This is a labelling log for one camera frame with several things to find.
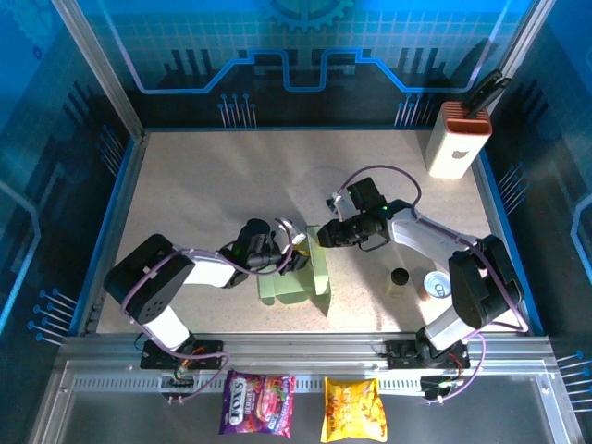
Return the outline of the green paper box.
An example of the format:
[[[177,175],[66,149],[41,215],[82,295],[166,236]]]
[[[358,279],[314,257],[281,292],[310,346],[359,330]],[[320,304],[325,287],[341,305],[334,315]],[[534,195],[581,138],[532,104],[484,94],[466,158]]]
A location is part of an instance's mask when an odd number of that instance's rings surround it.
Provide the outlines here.
[[[303,248],[308,261],[303,268],[257,279],[259,300],[267,306],[280,302],[284,305],[311,302],[324,316],[328,316],[331,302],[330,278],[325,250],[319,245],[319,226],[307,226]]]

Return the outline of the small black-lid jar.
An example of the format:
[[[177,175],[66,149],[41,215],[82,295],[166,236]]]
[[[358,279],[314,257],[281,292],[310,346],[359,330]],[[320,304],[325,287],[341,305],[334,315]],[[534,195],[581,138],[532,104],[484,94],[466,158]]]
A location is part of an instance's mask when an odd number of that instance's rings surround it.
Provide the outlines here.
[[[402,267],[393,269],[388,279],[388,296],[398,298],[404,294],[409,283],[410,275]]]

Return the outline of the metal tin can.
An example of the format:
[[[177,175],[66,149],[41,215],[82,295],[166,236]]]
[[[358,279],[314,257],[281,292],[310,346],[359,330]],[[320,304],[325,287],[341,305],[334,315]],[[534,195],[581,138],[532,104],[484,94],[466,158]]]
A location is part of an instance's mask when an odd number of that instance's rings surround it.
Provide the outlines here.
[[[450,276],[440,271],[431,271],[425,275],[419,288],[422,301],[431,299],[443,300],[451,296]]]

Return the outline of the white orange knife block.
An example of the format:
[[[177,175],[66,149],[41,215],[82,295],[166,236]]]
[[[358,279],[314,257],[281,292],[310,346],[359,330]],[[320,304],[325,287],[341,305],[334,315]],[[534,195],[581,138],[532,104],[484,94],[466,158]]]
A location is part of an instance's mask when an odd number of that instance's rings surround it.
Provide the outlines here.
[[[461,179],[492,134],[487,110],[467,118],[461,102],[442,104],[425,148],[425,167],[435,179]]]

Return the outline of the purple candy bag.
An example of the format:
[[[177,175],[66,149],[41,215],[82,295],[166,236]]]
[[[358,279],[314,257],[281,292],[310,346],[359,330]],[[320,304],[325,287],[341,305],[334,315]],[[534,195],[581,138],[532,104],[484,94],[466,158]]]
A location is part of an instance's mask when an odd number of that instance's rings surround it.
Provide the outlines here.
[[[223,390],[219,435],[266,434],[291,438],[295,376],[230,370]]]

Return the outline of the yellow snack bag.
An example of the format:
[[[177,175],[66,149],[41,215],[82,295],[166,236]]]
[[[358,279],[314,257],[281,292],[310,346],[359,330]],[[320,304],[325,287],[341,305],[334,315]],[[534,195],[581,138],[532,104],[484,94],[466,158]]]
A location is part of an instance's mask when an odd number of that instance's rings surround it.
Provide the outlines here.
[[[388,421],[377,378],[337,380],[325,378],[325,414],[320,441],[368,438],[385,443]]]

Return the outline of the aluminium frame rail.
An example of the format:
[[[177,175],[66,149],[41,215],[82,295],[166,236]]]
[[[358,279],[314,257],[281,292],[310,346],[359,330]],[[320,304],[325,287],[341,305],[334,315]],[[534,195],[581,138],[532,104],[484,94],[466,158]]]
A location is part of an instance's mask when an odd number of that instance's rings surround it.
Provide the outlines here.
[[[414,333],[220,333],[197,334],[197,340],[219,340],[230,365],[253,373],[293,371],[297,374],[361,374],[386,372],[379,356],[390,342],[415,343]],[[546,337],[488,333],[485,344],[468,343],[475,366],[484,352],[485,374],[540,373],[557,366]],[[61,364],[123,371],[140,364],[141,352],[133,334],[101,334],[67,338],[57,355]]]

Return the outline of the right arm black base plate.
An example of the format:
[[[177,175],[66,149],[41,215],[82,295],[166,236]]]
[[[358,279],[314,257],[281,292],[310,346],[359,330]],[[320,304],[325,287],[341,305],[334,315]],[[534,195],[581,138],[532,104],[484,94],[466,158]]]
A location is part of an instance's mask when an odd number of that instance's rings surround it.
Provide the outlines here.
[[[461,341],[438,350],[426,340],[391,339],[384,342],[389,369],[468,369],[468,348]]]

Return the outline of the aluminium frame post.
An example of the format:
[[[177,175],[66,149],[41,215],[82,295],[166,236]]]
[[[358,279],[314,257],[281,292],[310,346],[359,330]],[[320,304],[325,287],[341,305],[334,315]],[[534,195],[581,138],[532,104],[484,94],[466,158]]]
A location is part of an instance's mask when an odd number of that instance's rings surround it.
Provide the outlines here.
[[[468,92],[475,88],[477,81],[485,77],[487,64],[492,55],[491,50],[497,46],[499,61],[496,65],[506,77],[512,77],[522,65],[527,51],[532,46],[538,32],[555,6],[556,0],[484,0],[499,8],[499,13],[489,26],[487,35],[475,46],[477,59],[470,72],[466,86],[462,90]],[[500,42],[506,19],[512,15],[519,16],[516,25],[511,25],[510,40],[506,44]]]
[[[137,143],[145,131],[116,72],[76,0],[51,0],[130,137]]]

